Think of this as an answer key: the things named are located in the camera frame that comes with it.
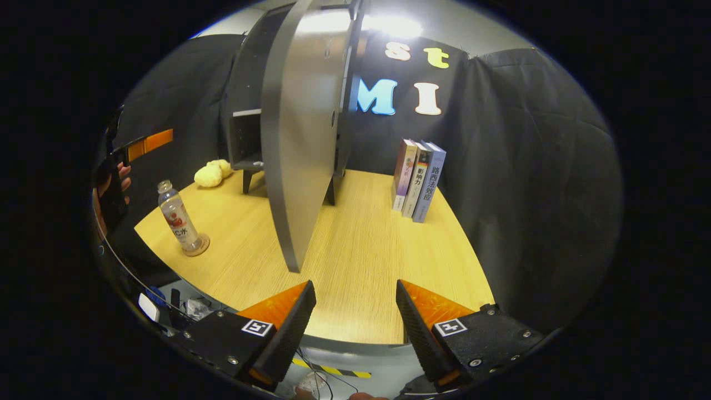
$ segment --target purple book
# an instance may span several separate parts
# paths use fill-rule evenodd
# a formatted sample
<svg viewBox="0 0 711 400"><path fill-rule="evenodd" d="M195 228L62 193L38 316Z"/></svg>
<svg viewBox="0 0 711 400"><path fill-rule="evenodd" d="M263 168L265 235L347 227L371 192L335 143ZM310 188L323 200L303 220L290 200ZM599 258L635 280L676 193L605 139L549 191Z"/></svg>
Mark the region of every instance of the purple book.
<svg viewBox="0 0 711 400"><path fill-rule="evenodd" d="M412 213L412 220L414 222L424 222L424 217L427 215L429 205L432 203L432 197L434 197L434 191L437 189L439 176L442 175L444 158L447 155L447 152L440 149L432 142L425 143L423 141L422 144L425 147L432 149L432 158L429 162L427 173L424 176L424 183L422 190L419 193L417 205L415 206L415 212Z"/></svg>
<svg viewBox="0 0 711 400"><path fill-rule="evenodd" d="M397 155L395 173L392 177L392 209L402 210L405 203L407 188L410 186L412 168L415 165L417 145L412 140L403 139L400 143L400 153Z"/></svg>

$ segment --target bottle label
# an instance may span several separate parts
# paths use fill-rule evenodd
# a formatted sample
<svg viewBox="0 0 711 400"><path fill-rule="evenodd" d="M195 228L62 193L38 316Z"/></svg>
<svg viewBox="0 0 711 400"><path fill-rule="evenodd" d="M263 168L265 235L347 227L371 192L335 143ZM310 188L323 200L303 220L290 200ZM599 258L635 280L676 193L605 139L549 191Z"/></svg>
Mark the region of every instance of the bottle label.
<svg viewBox="0 0 711 400"><path fill-rule="evenodd" d="M168 214L164 213L163 216L182 246L189 246L198 240L198 232L190 221L188 212L185 211L185 204L181 204L180 208Z"/></svg>

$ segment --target water bottle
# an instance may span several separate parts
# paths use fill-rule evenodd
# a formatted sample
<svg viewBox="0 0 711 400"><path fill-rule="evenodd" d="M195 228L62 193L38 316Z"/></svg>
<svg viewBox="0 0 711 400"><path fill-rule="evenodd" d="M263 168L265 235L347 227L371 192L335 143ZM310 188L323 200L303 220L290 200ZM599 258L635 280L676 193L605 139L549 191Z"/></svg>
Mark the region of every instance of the water bottle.
<svg viewBox="0 0 711 400"><path fill-rule="evenodd" d="M183 250L195 251L202 246L203 242L185 210L185 204L170 181L158 184L158 206Z"/></svg>

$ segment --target metal plate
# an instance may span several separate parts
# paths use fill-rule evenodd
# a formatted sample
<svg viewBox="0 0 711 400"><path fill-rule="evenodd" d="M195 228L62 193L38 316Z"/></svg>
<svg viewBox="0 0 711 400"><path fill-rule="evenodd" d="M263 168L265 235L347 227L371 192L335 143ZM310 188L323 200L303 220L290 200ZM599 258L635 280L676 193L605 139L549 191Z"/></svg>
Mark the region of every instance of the metal plate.
<svg viewBox="0 0 711 400"><path fill-rule="evenodd" d="M284 259L299 272L333 174L352 19L299 0L269 52L262 86L262 155Z"/></svg>

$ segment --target wooden table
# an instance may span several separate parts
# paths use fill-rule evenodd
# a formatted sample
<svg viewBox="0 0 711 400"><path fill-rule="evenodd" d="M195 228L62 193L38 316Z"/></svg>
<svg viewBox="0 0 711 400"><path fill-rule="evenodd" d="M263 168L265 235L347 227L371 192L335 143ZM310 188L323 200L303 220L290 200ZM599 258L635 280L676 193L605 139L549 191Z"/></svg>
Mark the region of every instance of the wooden table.
<svg viewBox="0 0 711 400"><path fill-rule="evenodd" d="M185 256L156 207L136 225L148 247L198 289L242 310L312 280L316 307L307 335L347 342L401 344L395 282L402 278L478 310L494 303L471 244L447 201L436 191L425 223L393 211L392 177L348 170L324 203L301 273L284 262L269 208L264 174L242 194L242 171L215 188L192 184L181 193L210 248Z"/></svg>

